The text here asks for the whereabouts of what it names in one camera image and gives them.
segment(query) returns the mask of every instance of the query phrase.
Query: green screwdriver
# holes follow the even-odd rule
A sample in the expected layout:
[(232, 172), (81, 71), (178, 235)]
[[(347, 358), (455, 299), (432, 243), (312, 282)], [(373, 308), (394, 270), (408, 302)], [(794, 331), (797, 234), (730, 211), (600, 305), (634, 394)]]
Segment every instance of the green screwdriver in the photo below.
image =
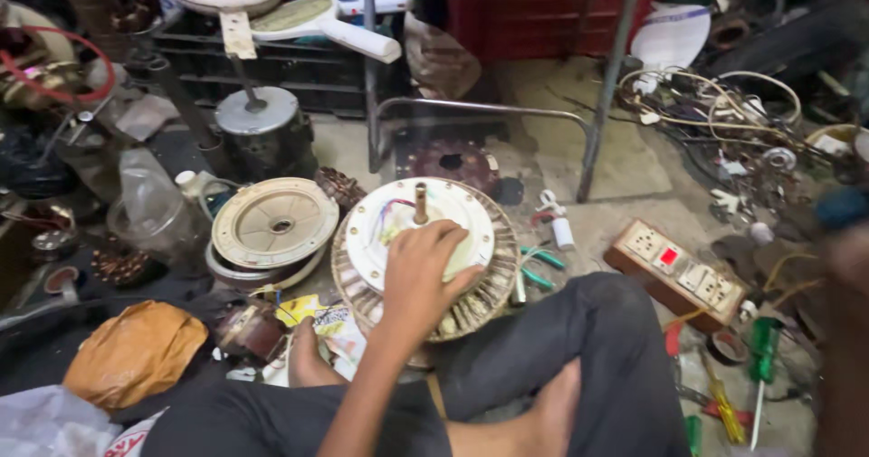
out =
[(758, 445), (758, 430), (760, 430), (760, 412), (763, 409), (763, 395), (766, 384), (772, 384), (775, 378), (775, 355), (778, 351), (778, 336), (784, 323), (776, 318), (762, 317), (754, 322), (752, 333), (752, 365), (748, 367), (748, 375), (758, 384), (758, 401), (754, 407), (754, 429), (752, 431), (751, 450)]

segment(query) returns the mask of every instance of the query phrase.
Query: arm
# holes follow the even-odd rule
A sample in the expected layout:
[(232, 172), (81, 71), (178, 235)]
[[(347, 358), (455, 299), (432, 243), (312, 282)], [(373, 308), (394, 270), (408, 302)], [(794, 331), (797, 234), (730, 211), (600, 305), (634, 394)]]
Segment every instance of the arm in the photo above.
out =
[(374, 455), (392, 388), (410, 355), (435, 329), (453, 300), (482, 272), (469, 267), (450, 283), (441, 281), (455, 247), (468, 236), (448, 219), (401, 232), (389, 248), (383, 318), (317, 457)]

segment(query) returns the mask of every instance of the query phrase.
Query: white capacitor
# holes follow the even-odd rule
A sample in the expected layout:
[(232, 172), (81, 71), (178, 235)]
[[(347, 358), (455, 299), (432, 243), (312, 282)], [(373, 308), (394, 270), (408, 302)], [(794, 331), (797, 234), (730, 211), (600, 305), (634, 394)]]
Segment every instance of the white capacitor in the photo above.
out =
[(552, 220), (552, 231), (555, 233), (555, 244), (559, 250), (575, 250), (573, 233), (570, 231), (570, 222), (565, 217)]

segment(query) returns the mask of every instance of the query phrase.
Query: black cloth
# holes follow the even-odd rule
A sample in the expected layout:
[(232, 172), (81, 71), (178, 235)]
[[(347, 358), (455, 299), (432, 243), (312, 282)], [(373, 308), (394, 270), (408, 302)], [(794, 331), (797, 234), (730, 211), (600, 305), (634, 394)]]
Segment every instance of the black cloth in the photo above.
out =
[[(521, 314), (433, 352), (447, 415), (458, 421), (532, 394), (577, 356), (582, 388), (568, 455), (690, 455), (652, 302), (626, 276), (572, 279)], [(143, 455), (314, 455), (344, 390), (222, 381), (159, 418)], [(450, 455), (425, 382), (397, 386), (377, 455)]]

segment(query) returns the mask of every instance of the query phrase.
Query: red tube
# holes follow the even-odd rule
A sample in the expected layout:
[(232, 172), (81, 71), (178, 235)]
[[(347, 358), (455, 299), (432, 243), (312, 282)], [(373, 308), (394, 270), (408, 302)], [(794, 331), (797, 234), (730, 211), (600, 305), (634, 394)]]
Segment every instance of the red tube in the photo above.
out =
[[(96, 53), (96, 56), (98, 56), (100, 58), (100, 60), (102, 60), (103, 63), (105, 64), (106, 70), (109, 72), (109, 78), (106, 80), (106, 83), (103, 84), (103, 86), (96, 89), (94, 92), (91, 92), (88, 94), (76, 95), (76, 97), (78, 98), (78, 100), (81, 100), (81, 102), (90, 102), (93, 100), (101, 100), (102, 98), (109, 95), (109, 92), (111, 92), (111, 88), (115, 86), (115, 70), (111, 66), (111, 60), (109, 60), (109, 57), (107, 57), (105, 55), (105, 53), (103, 53), (99, 48), (97, 48), (96, 45), (94, 45), (90, 41), (85, 40), (84, 38), (81, 38), (81, 36), (79, 36), (78, 34), (70, 33), (69, 31), (64, 31), (62, 29), (47, 28), (47, 27), (43, 27), (43, 26), (22, 26), (21, 29), (23, 29), (25, 31), (36, 31), (36, 32), (46, 31), (49, 33), (62, 34), (63, 36), (66, 36), (70, 40), (78, 41), (78, 42), (82, 43), (85, 47), (93, 50), (94, 53)], [(49, 97), (52, 97), (54, 99), (57, 99), (57, 100), (60, 100), (63, 102), (72, 102), (73, 101), (72, 95), (43, 87), (42, 85), (39, 84), (39, 82), (34, 81), (30, 77), (28, 77), (24, 73), (23, 70), (21, 70), (20, 68), (15, 66), (15, 59), (13, 59), (12, 55), (10, 55), (9, 52), (7, 52), (6, 50), (0, 50), (0, 61), (3, 62), (3, 64), (6, 66), (6, 69), (9, 70), (10, 73), (17, 80), (24, 82), (25, 85), (27, 85), (31, 89), (37, 91), (39, 94), (47, 95)]]

